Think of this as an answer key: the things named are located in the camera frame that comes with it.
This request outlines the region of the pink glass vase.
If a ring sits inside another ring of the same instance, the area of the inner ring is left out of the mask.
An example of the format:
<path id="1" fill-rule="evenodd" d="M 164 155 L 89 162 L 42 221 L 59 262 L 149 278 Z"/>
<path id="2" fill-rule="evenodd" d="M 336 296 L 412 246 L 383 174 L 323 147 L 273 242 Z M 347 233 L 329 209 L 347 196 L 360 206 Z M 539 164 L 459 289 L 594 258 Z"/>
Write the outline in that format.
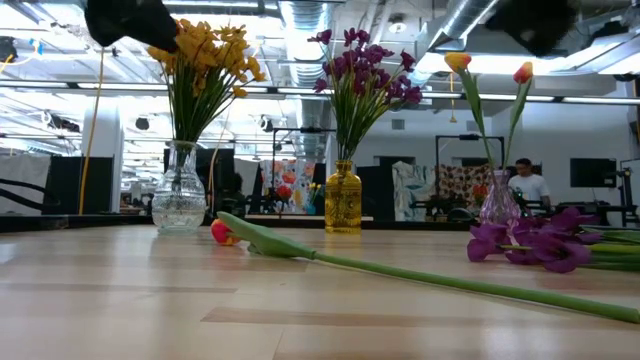
<path id="1" fill-rule="evenodd" d="M 480 209 L 482 224 L 513 226 L 521 211 L 509 187 L 510 171 L 494 170 L 488 194 Z"/>

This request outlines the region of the yellow artificial tulip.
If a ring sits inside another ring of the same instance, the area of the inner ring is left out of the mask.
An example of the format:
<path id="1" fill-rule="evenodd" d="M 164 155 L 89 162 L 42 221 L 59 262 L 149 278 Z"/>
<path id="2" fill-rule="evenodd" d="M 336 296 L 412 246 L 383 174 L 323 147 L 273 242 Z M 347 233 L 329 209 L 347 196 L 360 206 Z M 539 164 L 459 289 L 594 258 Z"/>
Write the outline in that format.
<path id="1" fill-rule="evenodd" d="M 449 68 L 460 77 L 465 92 L 465 98 L 470 105 L 475 123 L 478 126 L 490 167 L 487 197 L 491 198 L 492 190 L 496 183 L 496 177 L 494 174 L 495 162 L 491 150 L 489 149 L 489 143 L 486 136 L 483 108 L 477 86 L 477 78 L 474 77 L 468 69 L 468 66 L 472 61 L 472 57 L 466 53 L 448 52 L 445 54 L 444 60 Z"/>

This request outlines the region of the silver ventilation duct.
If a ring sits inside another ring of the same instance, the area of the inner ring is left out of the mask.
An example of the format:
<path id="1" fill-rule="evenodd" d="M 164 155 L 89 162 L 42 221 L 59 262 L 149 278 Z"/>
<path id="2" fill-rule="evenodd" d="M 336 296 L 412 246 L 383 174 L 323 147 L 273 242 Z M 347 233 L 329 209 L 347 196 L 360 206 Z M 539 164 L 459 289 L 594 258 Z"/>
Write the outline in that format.
<path id="1" fill-rule="evenodd" d="M 316 79 L 324 74 L 325 45 L 308 42 L 331 27 L 331 6 L 313 1 L 280 1 L 284 20 L 286 55 L 291 82 L 295 87 L 312 88 Z M 297 100 L 296 119 L 300 128 L 322 129 L 322 132 L 297 134 L 298 148 L 307 159 L 322 160 L 331 125 L 329 102 L 322 99 L 300 97 Z"/>
<path id="2" fill-rule="evenodd" d="M 471 31 L 500 0 L 449 0 L 444 15 L 423 22 L 414 44 L 416 64 L 408 76 L 423 88 L 446 52 L 464 52 Z"/>

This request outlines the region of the black monitor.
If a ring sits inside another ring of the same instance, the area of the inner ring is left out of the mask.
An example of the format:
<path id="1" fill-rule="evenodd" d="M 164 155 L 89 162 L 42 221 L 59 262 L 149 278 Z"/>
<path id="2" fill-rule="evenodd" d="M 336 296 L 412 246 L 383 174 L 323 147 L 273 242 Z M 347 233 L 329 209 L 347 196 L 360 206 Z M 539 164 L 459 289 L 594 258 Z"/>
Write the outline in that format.
<path id="1" fill-rule="evenodd" d="M 571 158 L 572 188 L 614 188 L 617 184 L 617 161 L 607 158 Z"/>

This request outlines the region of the orange artificial tulip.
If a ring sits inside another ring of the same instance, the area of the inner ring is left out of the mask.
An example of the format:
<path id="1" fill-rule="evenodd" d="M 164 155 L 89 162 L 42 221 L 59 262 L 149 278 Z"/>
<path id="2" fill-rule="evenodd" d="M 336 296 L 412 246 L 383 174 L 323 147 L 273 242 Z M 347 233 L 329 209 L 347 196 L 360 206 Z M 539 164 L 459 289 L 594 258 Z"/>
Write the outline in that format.
<path id="1" fill-rule="evenodd" d="M 249 242 L 250 252 L 259 255 L 276 258 L 304 258 L 311 261 L 322 261 L 404 280 L 550 305 L 599 317 L 640 324 L 640 310 L 636 308 L 581 299 L 558 293 L 471 281 L 327 255 L 319 253 L 302 243 L 279 235 L 264 226 L 251 224 L 229 213 L 221 212 L 219 216 L 223 224 L 230 228 L 234 235 Z"/>
<path id="2" fill-rule="evenodd" d="M 518 87 L 516 92 L 516 99 L 514 101 L 514 104 L 511 109 L 511 114 L 510 114 L 509 132 L 508 132 L 507 142 L 505 146 L 504 159 L 502 161 L 503 169 L 506 169 L 508 165 L 514 133 L 518 125 L 518 122 L 521 118 L 521 114 L 524 110 L 526 98 L 531 88 L 532 78 L 533 78 L 532 62 L 523 63 L 521 67 L 513 75 L 513 80 L 516 82 Z"/>

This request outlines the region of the floral print cloth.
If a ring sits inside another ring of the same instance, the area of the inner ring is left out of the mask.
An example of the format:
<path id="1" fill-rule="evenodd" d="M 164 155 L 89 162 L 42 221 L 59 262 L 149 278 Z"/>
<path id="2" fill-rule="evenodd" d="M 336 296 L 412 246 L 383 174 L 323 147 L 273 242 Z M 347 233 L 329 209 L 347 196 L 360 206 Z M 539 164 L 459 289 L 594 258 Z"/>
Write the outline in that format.
<path id="1" fill-rule="evenodd" d="M 315 200 L 320 182 L 314 179 L 316 164 L 306 160 L 276 160 L 275 186 L 281 199 L 275 203 L 269 193 L 271 160 L 260 163 L 263 195 L 277 214 L 306 214 L 306 205 Z"/>

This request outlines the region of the white column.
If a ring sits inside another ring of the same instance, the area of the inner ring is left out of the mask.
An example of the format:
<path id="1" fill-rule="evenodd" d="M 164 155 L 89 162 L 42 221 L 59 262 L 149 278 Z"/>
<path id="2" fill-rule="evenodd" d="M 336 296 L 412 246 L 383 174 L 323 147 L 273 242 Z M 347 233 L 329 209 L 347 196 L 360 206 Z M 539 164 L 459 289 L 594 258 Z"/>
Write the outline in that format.
<path id="1" fill-rule="evenodd" d="M 116 105 L 99 104 L 96 123 L 93 125 L 94 107 L 84 112 L 81 153 L 85 154 L 91 144 L 91 157 L 111 157 L 115 167 L 122 165 L 124 130 L 120 109 Z"/>

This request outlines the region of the clear glass vase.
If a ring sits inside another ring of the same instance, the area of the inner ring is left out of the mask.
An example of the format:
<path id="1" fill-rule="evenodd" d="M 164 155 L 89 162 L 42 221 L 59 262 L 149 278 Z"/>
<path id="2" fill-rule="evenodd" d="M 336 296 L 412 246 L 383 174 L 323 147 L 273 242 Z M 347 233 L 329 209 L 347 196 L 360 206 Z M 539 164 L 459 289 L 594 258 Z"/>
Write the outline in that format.
<path id="1" fill-rule="evenodd" d="M 205 188 L 196 172 L 196 144 L 168 143 L 167 169 L 152 199 L 152 219 L 161 234 L 195 233 L 206 211 Z"/>

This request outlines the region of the white teal cloth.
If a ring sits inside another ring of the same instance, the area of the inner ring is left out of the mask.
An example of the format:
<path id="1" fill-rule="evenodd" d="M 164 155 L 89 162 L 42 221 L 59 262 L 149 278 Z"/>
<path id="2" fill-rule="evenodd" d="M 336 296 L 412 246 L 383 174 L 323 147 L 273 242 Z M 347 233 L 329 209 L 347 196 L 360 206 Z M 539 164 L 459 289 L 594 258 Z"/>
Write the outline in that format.
<path id="1" fill-rule="evenodd" d="M 412 208 L 419 201 L 427 201 L 435 193 L 435 168 L 396 162 L 392 165 L 395 220 L 424 222 L 427 211 Z"/>

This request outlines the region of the long ceiling light bar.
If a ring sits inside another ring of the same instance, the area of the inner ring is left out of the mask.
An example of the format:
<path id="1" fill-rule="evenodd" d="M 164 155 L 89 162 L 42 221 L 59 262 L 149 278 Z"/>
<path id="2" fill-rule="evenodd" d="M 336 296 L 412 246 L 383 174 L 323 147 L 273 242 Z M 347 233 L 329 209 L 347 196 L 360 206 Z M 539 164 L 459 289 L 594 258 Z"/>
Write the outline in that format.
<path id="1" fill-rule="evenodd" d="M 108 95 L 114 96 L 162 96 L 166 94 L 167 86 L 155 83 L 97 83 L 97 82 L 56 82 L 0 79 L 0 89 L 15 91 L 53 92 L 70 94 L 94 94 L 98 87 Z M 311 88 L 250 86 L 247 89 L 250 96 L 284 98 L 286 96 L 326 97 L 331 90 L 316 93 Z M 596 96 L 561 96 L 561 95 L 528 95 L 527 102 L 557 103 L 579 105 L 615 105 L 640 106 L 640 98 L 624 97 L 596 97 Z"/>

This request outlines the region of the flower print backdrop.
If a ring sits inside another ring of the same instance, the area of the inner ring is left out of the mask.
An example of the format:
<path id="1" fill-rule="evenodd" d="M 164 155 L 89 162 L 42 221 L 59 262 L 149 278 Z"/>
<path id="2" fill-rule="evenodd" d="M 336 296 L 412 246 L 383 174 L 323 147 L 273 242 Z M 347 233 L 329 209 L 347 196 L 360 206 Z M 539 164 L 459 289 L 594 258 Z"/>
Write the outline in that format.
<path id="1" fill-rule="evenodd" d="M 481 166 L 440 165 L 438 167 L 438 194 L 447 200 L 456 200 L 467 208 L 479 210 L 489 192 L 491 168 Z"/>

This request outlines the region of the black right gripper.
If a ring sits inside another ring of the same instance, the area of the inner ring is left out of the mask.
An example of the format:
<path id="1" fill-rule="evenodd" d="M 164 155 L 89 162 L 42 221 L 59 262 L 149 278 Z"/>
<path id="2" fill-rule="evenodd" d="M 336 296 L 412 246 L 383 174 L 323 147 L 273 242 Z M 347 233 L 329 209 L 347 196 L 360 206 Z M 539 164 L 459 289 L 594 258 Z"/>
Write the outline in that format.
<path id="1" fill-rule="evenodd" d="M 501 0 L 485 28 L 506 33 L 534 56 L 547 56 L 571 30 L 576 13 L 570 0 Z"/>

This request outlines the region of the yellow glass vase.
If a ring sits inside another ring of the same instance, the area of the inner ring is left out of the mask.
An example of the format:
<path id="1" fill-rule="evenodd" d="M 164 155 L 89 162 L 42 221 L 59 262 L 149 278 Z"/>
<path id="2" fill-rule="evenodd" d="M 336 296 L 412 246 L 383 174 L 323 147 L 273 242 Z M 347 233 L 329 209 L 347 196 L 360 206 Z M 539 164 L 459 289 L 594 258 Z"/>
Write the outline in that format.
<path id="1" fill-rule="evenodd" d="M 352 172 L 350 160 L 335 163 L 336 171 L 325 186 L 325 230 L 359 234 L 362 222 L 362 182 Z"/>

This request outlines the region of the black partition panel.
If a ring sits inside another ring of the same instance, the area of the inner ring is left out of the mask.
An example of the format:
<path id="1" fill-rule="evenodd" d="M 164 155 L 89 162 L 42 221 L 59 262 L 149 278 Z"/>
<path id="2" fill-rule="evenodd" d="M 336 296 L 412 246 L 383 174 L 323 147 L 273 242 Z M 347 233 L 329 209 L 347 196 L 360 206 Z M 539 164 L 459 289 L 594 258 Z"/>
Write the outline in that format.
<path id="1" fill-rule="evenodd" d="M 201 149 L 191 143 L 170 143 L 163 152 L 163 181 L 186 196 L 199 190 L 208 212 L 222 208 L 223 198 L 235 190 L 233 149 Z"/>
<path id="2" fill-rule="evenodd" d="M 52 157 L 46 189 L 59 204 L 43 211 L 49 215 L 76 215 L 79 211 L 83 157 Z M 91 157 L 85 182 L 84 215 L 111 210 L 113 159 Z"/>

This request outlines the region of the black aluminium table frame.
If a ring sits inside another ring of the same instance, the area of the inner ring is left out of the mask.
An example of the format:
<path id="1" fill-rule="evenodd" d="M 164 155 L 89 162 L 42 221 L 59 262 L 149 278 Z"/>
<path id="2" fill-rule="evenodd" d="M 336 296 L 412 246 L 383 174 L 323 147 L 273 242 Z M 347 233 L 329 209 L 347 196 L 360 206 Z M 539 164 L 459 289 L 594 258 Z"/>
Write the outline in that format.
<path id="1" fill-rule="evenodd" d="M 279 217 L 255 215 L 247 216 L 246 221 L 271 228 L 323 229 L 325 225 L 322 217 L 313 216 Z M 153 221 L 150 216 L 142 215 L 0 215 L 0 233 L 152 224 Z M 363 230 L 466 232 L 469 230 L 470 224 L 455 222 L 362 221 L 361 227 Z"/>

